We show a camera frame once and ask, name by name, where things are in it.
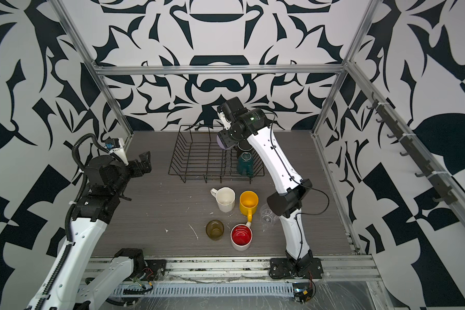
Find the lilac cup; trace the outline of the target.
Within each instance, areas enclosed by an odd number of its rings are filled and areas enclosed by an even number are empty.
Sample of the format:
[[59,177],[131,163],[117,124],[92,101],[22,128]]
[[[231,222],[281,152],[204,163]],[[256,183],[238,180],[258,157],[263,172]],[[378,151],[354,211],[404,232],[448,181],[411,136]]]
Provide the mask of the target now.
[[229,148],[223,143],[223,141],[221,140],[221,138],[219,136],[216,137],[216,141],[217,141],[217,144],[218,146],[223,149],[223,150],[228,150]]

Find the green mug cream inside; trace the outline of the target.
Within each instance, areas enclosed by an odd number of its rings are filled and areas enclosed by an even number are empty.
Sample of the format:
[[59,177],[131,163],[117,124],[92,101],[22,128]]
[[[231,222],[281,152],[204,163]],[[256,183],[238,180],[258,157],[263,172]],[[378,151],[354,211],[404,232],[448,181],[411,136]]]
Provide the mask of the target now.
[[238,158],[238,165],[236,166],[236,170],[241,176],[253,177],[253,164],[254,159],[252,154],[250,152],[243,152]]

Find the cream white cup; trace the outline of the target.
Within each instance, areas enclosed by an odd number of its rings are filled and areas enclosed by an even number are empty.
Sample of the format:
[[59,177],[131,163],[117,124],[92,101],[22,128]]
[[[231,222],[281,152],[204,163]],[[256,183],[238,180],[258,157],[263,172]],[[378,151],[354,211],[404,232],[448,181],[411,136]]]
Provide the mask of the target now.
[[229,187],[222,187],[221,189],[210,190],[210,193],[215,198],[219,210],[223,213],[229,213],[235,206],[236,195],[235,192]]

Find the yellow mug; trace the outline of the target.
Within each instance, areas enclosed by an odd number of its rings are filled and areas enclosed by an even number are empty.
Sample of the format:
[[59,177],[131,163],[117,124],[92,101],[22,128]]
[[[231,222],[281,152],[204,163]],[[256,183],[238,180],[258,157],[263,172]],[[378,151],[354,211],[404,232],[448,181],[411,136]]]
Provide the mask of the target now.
[[240,212],[247,217],[248,222],[252,222],[258,203],[259,197],[253,191],[244,191],[240,195]]

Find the clear glass cup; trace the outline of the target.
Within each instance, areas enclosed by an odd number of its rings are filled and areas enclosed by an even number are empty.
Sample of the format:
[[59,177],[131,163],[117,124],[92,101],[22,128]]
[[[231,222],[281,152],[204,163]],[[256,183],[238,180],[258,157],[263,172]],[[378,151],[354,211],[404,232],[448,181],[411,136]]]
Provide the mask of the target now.
[[260,209],[260,221],[264,227],[271,227],[279,221],[279,217],[272,212],[267,204],[264,204]]

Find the black mug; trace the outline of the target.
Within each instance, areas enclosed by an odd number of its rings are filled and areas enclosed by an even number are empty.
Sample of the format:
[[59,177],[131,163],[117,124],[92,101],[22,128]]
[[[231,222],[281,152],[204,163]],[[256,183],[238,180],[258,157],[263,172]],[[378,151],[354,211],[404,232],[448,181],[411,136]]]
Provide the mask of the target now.
[[238,142],[236,146],[241,152],[250,152],[253,149],[253,147],[246,140]]

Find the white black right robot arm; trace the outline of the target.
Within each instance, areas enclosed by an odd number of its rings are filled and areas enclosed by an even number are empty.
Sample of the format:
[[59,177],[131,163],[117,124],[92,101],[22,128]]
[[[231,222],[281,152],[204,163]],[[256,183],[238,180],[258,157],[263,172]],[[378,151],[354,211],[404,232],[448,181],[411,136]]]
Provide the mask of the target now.
[[280,218],[285,236],[286,257],[272,259],[269,276],[282,278],[320,278],[323,269],[313,256],[302,225],[302,200],[312,183],[296,172],[282,151],[273,132],[274,121],[260,108],[246,109],[238,98],[218,107],[223,129],[217,135],[222,149],[247,141],[262,160],[273,179],[276,192],[267,197],[267,205]]

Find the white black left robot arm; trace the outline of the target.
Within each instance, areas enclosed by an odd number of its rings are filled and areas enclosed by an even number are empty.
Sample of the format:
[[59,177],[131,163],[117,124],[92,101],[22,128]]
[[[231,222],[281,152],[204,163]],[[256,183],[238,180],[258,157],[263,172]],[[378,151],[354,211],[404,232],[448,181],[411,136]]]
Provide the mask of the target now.
[[65,217],[66,239],[28,308],[99,309],[105,303],[133,306],[153,290],[151,284],[141,282],[149,271],[141,249],[120,249],[101,274],[85,288],[80,284],[96,244],[120,202],[127,199],[128,183],[152,171],[151,153],[128,160],[121,138],[100,144],[94,134],[85,134],[72,146],[72,158],[82,181]]

